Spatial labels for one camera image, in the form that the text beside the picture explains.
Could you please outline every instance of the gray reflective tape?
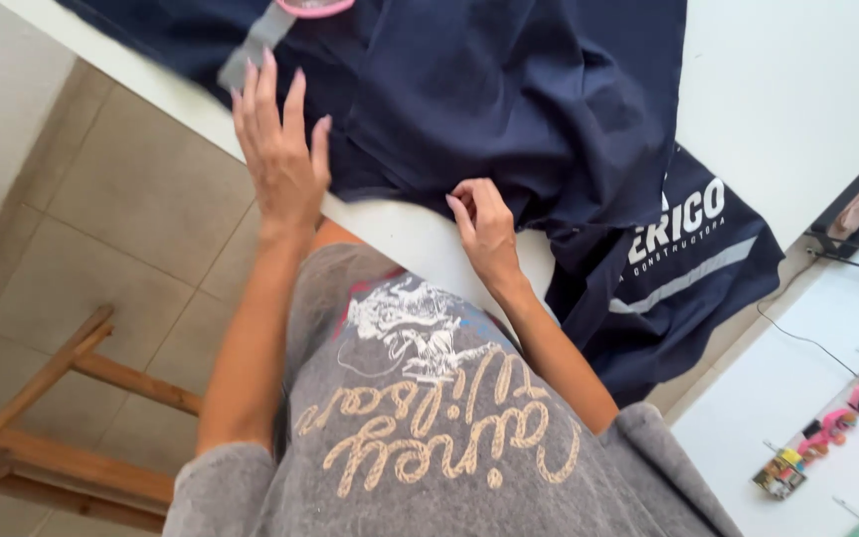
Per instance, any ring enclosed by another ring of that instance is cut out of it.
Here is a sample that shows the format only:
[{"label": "gray reflective tape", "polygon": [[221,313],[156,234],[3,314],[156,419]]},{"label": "gray reflective tape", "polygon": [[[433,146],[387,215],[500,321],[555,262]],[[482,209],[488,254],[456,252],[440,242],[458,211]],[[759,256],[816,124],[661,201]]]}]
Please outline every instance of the gray reflective tape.
[{"label": "gray reflective tape", "polygon": [[228,91],[231,88],[241,89],[245,84],[247,58],[250,58],[254,65],[261,65],[263,48],[268,47],[273,51],[296,20],[292,14],[281,9],[277,2],[271,2],[267,11],[247,32],[245,42],[234,49],[218,71],[218,84],[221,88]]},{"label": "gray reflective tape", "polygon": [[747,254],[751,252],[751,247],[754,246],[755,240],[757,240],[757,237],[751,237],[736,245],[731,245],[713,257],[708,258],[704,263],[692,268],[687,274],[679,276],[662,287],[653,290],[643,300],[633,302],[632,304],[625,304],[620,299],[613,298],[609,302],[609,311],[613,313],[646,313],[665,298],[695,285],[698,280],[712,272],[744,261],[747,258]]}]

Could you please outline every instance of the gray sweatshirt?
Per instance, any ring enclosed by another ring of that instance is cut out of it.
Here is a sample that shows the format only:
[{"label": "gray sweatshirt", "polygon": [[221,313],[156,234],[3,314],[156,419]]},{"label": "gray sweatshirt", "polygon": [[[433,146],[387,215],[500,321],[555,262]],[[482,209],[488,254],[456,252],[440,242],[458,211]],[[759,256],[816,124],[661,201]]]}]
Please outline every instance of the gray sweatshirt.
[{"label": "gray sweatshirt", "polygon": [[289,442],[180,471],[166,536],[740,532],[639,403],[595,437],[483,311],[364,246],[302,266]]}]

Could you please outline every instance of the black cable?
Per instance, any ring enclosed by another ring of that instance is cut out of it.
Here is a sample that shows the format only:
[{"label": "black cable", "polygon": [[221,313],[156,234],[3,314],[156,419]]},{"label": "black cable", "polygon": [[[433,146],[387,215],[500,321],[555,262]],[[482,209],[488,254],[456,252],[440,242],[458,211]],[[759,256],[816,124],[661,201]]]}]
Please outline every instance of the black cable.
[{"label": "black cable", "polygon": [[853,369],[851,369],[850,367],[848,367],[848,365],[847,365],[846,363],[842,362],[840,358],[838,358],[838,357],[834,356],[830,351],[828,351],[827,349],[825,349],[825,348],[824,348],[824,345],[821,345],[820,343],[818,343],[817,341],[814,341],[813,339],[807,339],[806,337],[801,337],[801,336],[794,336],[794,334],[792,334],[792,333],[790,333],[790,332],[786,331],[785,329],[783,329],[783,328],[779,327],[779,326],[778,326],[778,323],[774,322],[774,319],[772,319],[772,318],[768,317],[767,315],[765,315],[765,313],[764,313],[763,311],[761,311],[761,302],[772,302],[772,301],[774,301],[774,300],[777,300],[778,298],[781,298],[781,296],[782,296],[784,293],[786,293],[786,292],[787,292],[787,288],[788,288],[788,287],[790,287],[790,286],[791,286],[791,284],[793,284],[793,283],[794,283],[794,280],[796,280],[796,279],[798,278],[798,276],[800,276],[801,274],[804,274],[805,272],[807,272],[807,270],[808,270],[808,269],[810,269],[811,267],[813,267],[813,264],[808,265],[806,268],[804,268],[803,270],[801,270],[801,271],[800,271],[800,272],[798,272],[797,274],[794,274],[794,276],[793,276],[790,280],[788,280],[788,281],[787,281],[787,285],[785,285],[785,286],[784,286],[784,289],[783,289],[781,292],[779,292],[777,296],[773,296],[773,297],[771,297],[771,298],[766,298],[766,299],[763,299],[763,300],[758,300],[758,301],[754,304],[754,308],[758,311],[758,314],[759,314],[761,317],[763,317],[763,318],[767,319],[767,320],[768,320],[768,322],[769,322],[769,323],[771,323],[772,325],[774,325],[774,328],[776,328],[776,329],[778,329],[779,331],[781,331],[781,333],[782,333],[782,334],[784,334],[785,336],[793,337],[794,339],[798,339],[798,340],[801,340],[801,341],[806,341],[807,343],[813,343],[814,345],[817,345],[818,347],[820,347],[820,349],[821,349],[822,351],[824,351],[825,353],[827,353],[827,355],[828,355],[829,357],[833,358],[835,362],[837,362],[837,363],[841,364],[841,365],[844,367],[844,369],[846,369],[846,370],[848,370],[849,372],[851,372],[851,374],[854,376],[854,378],[856,378],[856,377],[858,376],[858,374],[857,374],[856,372],[854,372],[854,371],[853,371]]}]

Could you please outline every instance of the wooden chair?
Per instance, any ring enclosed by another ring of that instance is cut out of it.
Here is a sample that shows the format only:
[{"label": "wooden chair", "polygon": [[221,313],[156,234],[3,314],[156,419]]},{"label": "wooden chair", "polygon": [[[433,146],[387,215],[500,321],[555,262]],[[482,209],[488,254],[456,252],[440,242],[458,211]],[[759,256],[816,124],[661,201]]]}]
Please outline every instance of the wooden chair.
[{"label": "wooden chair", "polygon": [[69,371],[197,416],[200,397],[94,352],[112,334],[112,312],[98,308],[0,411],[0,494],[161,532],[173,478],[8,428]]}]

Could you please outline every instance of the white graphic print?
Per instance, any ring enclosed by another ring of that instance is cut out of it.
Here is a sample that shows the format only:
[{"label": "white graphic print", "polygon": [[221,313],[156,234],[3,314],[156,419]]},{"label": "white graphic print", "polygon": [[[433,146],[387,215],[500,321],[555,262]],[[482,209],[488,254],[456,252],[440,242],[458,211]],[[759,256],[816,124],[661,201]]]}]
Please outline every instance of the white graphic print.
[{"label": "white graphic print", "polygon": [[427,282],[409,290],[413,278],[388,282],[376,287],[362,300],[350,299],[346,312],[349,329],[363,340],[383,342],[388,369],[367,374],[344,363],[341,365],[365,376],[382,376],[405,363],[403,376],[419,382],[450,380],[448,374],[465,361],[482,357],[491,343],[457,351],[453,335],[462,319],[451,312],[463,301]]}]

